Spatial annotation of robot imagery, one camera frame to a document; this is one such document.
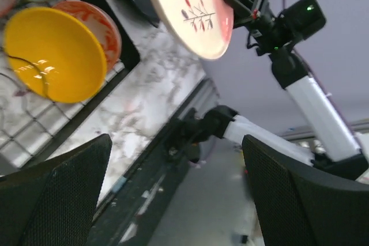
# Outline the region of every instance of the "dish rack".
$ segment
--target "dish rack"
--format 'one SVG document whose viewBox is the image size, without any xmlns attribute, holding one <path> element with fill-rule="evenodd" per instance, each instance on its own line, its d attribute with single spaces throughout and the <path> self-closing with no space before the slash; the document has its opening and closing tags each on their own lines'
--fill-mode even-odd
<svg viewBox="0 0 369 246">
<path fill-rule="evenodd" d="M 0 19 L 0 46 L 3 45 L 3 28 L 12 15 L 27 7 L 52 7 L 59 1 L 62 0 L 18 4 Z M 137 49 L 106 0 L 82 1 L 98 6 L 114 20 L 122 37 L 121 58 L 107 74 L 96 96 L 71 105 L 56 103 L 29 91 L 9 69 L 5 54 L 0 52 L 0 175 L 48 159 L 140 61 Z"/>
</svg>

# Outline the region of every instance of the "cable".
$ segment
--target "cable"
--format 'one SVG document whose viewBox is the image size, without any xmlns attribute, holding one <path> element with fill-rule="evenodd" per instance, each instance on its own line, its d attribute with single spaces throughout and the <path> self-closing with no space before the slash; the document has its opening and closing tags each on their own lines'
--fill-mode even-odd
<svg viewBox="0 0 369 246">
<path fill-rule="evenodd" d="M 248 33 L 248 35 L 247 35 L 247 44 L 246 44 L 246 48 L 247 49 L 251 49 L 251 48 L 253 48 L 253 47 L 258 47 L 259 46 L 259 44 L 257 44 L 257 43 L 253 43 L 253 44 L 251 44 L 251 33 L 249 32 Z"/>
<path fill-rule="evenodd" d="M 283 10 L 285 10 L 287 8 L 287 0 L 282 0 L 282 6 L 283 6 Z M 315 75 L 314 71 L 312 70 L 312 68 L 310 67 L 310 65 L 305 61 L 305 59 L 300 55 L 300 53 L 296 50 L 296 48 L 292 49 L 294 51 L 294 53 L 305 63 L 305 66 L 307 67 L 308 71 L 310 72 L 311 76 L 315 79 L 315 81 L 317 82 L 318 86 L 320 86 L 320 88 L 322 89 L 322 91 L 324 92 L 324 95 L 327 97 L 328 101 L 331 103 L 332 107 L 337 111 L 338 115 L 340 116 L 340 118 L 342 119 L 342 121 L 345 123 L 345 125 L 347 126 L 347 128 L 349 129 L 349 131 L 351 132 L 352 136 L 354 137 L 354 139 L 356 140 L 356 142 L 361 146 L 360 141 L 355 137 L 355 132 L 353 130 L 353 128 L 351 127 L 351 125 L 348 123 L 348 121 L 346 120 L 346 118 L 343 116 L 343 114 L 341 113 L 340 109 L 338 108 L 338 106 L 335 104 L 335 102 L 332 100 L 331 98 L 331 94 L 324 88 L 322 82 L 317 78 L 317 76 Z"/>
<path fill-rule="evenodd" d="M 32 66 L 32 68 L 34 68 L 38 73 L 39 75 L 41 76 L 41 81 L 43 83 L 43 93 L 44 93 L 44 96 L 45 98 L 48 98 L 51 100 L 51 98 L 48 96 L 48 82 L 45 80 L 45 76 L 43 74 L 43 72 L 32 62 L 26 60 L 26 59 L 23 59 L 23 58 L 20 58 L 20 57 L 16 57 L 16 56 L 12 56 L 12 55 L 9 55 L 5 49 L 3 47 L 0 47 L 0 52 L 4 53 L 5 56 L 7 56 L 8 58 L 10 59 L 16 59 L 16 60 L 21 60 L 22 62 L 25 62 L 26 64 L 28 64 L 29 66 Z"/>
</svg>

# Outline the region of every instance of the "wire rack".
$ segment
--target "wire rack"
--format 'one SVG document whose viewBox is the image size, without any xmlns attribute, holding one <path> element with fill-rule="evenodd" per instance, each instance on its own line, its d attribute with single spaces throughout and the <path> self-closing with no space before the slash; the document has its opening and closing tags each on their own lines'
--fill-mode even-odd
<svg viewBox="0 0 369 246">
<path fill-rule="evenodd" d="M 0 19 L 0 46 L 3 28 L 12 15 L 27 7 L 52 7 L 59 1 L 62 0 L 16 6 Z M 95 97 L 78 104 L 62 104 L 27 89 L 9 68 L 4 51 L 0 51 L 0 175 L 47 159 L 128 72 L 119 60 Z"/>
</svg>

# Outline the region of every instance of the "orange bowl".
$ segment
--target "orange bowl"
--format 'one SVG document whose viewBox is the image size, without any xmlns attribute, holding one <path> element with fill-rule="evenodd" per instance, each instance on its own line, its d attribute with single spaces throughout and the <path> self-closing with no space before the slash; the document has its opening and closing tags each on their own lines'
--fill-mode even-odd
<svg viewBox="0 0 369 246">
<path fill-rule="evenodd" d="M 53 101 L 84 101 L 104 84 L 107 62 L 100 43 L 62 11 L 32 7 L 16 13 L 5 25 L 4 49 L 18 78 Z"/>
<path fill-rule="evenodd" d="M 107 70 L 110 71 L 122 52 L 121 34 L 112 18 L 100 8 L 84 1 L 62 1 L 53 8 L 78 19 L 96 36 L 106 56 Z"/>
</svg>

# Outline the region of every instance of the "black mesh gripper pad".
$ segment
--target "black mesh gripper pad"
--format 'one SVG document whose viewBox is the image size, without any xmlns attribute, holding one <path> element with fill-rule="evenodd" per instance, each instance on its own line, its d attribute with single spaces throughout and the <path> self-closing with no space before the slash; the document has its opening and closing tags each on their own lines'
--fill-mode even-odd
<svg viewBox="0 0 369 246">
<path fill-rule="evenodd" d="M 369 245 L 369 186 L 322 172 L 251 136 L 243 140 L 266 246 Z"/>
<path fill-rule="evenodd" d="M 0 182 L 0 246 L 84 246 L 112 142 L 106 134 Z"/>
</svg>

